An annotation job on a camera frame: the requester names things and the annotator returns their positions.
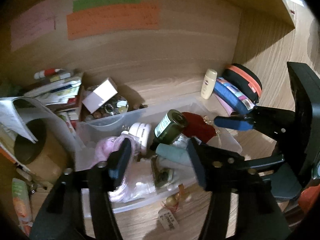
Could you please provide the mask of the green orange tube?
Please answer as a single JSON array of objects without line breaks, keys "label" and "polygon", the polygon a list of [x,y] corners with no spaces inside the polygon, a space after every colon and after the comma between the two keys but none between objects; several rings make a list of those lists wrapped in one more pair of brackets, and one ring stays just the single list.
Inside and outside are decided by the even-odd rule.
[{"label": "green orange tube", "polygon": [[30,208],[28,188],[24,181],[12,179],[12,201],[21,230],[29,237],[33,226],[33,215]]}]

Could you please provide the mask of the pink sticky paper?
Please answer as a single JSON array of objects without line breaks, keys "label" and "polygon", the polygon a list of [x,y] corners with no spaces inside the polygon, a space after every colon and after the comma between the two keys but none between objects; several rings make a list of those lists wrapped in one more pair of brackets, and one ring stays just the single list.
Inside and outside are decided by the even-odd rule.
[{"label": "pink sticky paper", "polygon": [[11,51],[16,51],[54,30],[54,2],[53,0],[45,0],[12,20],[10,24]]}]

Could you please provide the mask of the pink notebook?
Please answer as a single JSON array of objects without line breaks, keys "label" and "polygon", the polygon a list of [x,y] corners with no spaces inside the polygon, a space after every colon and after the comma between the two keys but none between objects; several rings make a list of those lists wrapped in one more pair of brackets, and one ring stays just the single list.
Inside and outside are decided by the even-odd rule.
[{"label": "pink notebook", "polygon": [[222,107],[225,109],[228,116],[237,114],[237,112],[228,103],[226,103],[224,100],[222,100],[219,96],[216,95],[216,98],[218,99],[218,101],[222,105]]}]

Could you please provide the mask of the orange sticky paper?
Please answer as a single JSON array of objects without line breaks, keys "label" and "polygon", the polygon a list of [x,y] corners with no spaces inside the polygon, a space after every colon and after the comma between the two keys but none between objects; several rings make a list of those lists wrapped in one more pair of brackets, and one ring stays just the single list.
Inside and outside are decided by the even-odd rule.
[{"label": "orange sticky paper", "polygon": [[157,30],[160,7],[155,3],[114,4],[67,15],[67,37],[83,37],[123,30]]}]

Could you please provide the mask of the teal tube with clear cap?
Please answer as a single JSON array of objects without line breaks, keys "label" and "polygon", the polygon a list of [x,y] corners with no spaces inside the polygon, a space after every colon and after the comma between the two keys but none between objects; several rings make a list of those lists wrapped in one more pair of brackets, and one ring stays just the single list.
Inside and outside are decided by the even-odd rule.
[{"label": "teal tube with clear cap", "polygon": [[191,166],[191,159],[186,149],[176,147],[173,145],[159,144],[156,148],[156,154],[169,161],[184,165]]}]

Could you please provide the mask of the small white cardboard box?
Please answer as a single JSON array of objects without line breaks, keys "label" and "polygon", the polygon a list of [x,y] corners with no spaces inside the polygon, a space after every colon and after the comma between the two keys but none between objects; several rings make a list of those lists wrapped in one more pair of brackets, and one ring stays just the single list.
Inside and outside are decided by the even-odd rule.
[{"label": "small white cardboard box", "polygon": [[108,77],[95,90],[93,90],[91,94],[82,100],[82,104],[90,113],[93,113],[117,93],[116,84],[110,77]]}]

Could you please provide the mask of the clear plastic bowl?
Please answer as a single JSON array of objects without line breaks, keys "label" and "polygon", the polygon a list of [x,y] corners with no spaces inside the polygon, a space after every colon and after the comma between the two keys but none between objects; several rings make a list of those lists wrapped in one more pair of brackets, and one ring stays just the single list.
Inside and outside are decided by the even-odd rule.
[{"label": "clear plastic bowl", "polygon": [[120,130],[126,119],[126,114],[111,115],[100,119],[85,122],[89,127],[101,132],[113,132]]}]

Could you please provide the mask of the stack of books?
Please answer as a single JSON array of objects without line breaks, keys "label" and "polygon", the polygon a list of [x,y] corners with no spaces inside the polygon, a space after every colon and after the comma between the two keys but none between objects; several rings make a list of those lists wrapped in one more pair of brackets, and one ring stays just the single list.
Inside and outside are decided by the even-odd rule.
[{"label": "stack of books", "polygon": [[81,72],[65,72],[54,81],[44,79],[35,83],[24,96],[38,100],[52,112],[66,112],[71,120],[78,120],[84,93],[83,75]]}]

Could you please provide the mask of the blue pencil case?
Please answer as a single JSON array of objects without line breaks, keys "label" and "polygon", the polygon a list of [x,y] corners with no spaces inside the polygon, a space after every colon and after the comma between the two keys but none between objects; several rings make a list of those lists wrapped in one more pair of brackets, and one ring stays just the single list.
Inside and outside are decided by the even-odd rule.
[{"label": "blue pencil case", "polygon": [[214,93],[238,114],[248,114],[255,107],[255,104],[243,92],[223,77],[216,79]]}]

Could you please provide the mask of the white pink jar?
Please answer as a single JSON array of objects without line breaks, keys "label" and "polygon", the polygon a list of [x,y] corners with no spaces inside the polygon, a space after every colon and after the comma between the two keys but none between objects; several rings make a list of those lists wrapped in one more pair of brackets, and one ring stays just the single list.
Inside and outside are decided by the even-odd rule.
[{"label": "white pink jar", "polygon": [[124,127],[121,133],[134,137],[138,153],[141,155],[146,155],[148,140],[151,133],[150,124],[135,122],[130,127]]}]

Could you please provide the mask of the orange book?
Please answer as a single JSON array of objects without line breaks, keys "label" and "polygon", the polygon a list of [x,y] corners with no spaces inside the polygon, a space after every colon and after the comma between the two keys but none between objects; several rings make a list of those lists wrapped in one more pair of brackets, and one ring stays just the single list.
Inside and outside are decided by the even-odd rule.
[{"label": "orange book", "polygon": [[0,153],[7,158],[11,163],[17,164],[17,161],[2,147],[0,147]]}]

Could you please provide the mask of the dark green glass bottle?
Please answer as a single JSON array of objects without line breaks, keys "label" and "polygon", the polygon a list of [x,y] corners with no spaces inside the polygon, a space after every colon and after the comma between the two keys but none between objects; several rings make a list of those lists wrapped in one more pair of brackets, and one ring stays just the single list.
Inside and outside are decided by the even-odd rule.
[{"label": "dark green glass bottle", "polygon": [[159,144],[170,145],[187,125],[188,122],[181,112],[175,109],[169,110],[154,129],[154,139],[150,150],[155,151]]}]

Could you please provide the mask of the red white glue stick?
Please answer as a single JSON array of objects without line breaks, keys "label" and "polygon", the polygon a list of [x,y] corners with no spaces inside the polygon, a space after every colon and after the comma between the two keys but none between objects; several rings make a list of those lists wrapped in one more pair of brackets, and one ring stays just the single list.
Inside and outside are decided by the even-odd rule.
[{"label": "red white glue stick", "polygon": [[52,76],[63,71],[64,69],[61,69],[61,68],[50,68],[50,69],[41,70],[34,74],[34,79],[35,80],[43,79],[45,77]]}]

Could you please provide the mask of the cream lotion bottle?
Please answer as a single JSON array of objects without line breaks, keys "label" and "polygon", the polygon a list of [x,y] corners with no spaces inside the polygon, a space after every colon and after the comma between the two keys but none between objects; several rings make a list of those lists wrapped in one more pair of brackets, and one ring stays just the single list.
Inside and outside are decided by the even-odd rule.
[{"label": "cream lotion bottle", "polygon": [[208,100],[214,90],[217,78],[217,72],[211,68],[207,69],[201,87],[201,97]]}]

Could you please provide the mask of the green sticky paper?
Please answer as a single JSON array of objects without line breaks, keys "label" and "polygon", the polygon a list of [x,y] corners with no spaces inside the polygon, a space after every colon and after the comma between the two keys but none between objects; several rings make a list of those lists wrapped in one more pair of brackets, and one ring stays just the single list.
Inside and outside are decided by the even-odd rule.
[{"label": "green sticky paper", "polygon": [[113,4],[139,3],[140,0],[75,0],[73,1],[73,12],[90,8],[102,7]]}]

